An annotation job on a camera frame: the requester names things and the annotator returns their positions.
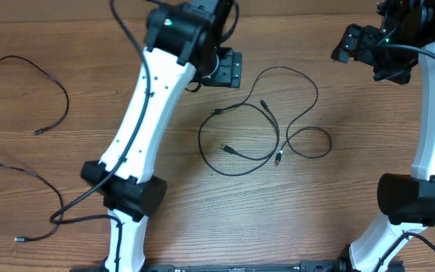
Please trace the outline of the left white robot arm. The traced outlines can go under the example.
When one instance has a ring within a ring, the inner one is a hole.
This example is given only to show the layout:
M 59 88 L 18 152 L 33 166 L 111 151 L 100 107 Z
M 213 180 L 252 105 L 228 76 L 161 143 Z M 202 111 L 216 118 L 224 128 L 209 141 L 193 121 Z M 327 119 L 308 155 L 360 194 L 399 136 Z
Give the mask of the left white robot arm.
M 119 130 L 81 177 L 103 196 L 111 220 L 110 250 L 98 271 L 141 271 L 147 222 L 161 205 L 167 183 L 154 165 L 159 145 L 180 96 L 190 83 L 238 88 L 242 54 L 222 47 L 235 1 L 161 2 L 146 21 L 143 62 Z

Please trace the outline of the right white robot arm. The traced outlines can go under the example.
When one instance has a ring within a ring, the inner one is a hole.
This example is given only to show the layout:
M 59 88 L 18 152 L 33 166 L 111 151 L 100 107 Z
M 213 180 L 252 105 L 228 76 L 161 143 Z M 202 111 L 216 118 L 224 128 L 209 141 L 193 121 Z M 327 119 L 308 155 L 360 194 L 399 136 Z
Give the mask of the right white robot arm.
M 378 182 L 378 213 L 347 245 L 333 271 L 401 271 L 396 254 L 411 238 L 435 226 L 435 0 L 385 0 L 379 27 L 349 25 L 332 59 L 372 67 L 377 81 L 405 85 L 418 66 L 422 78 L 418 147 L 407 175 L 386 173 Z

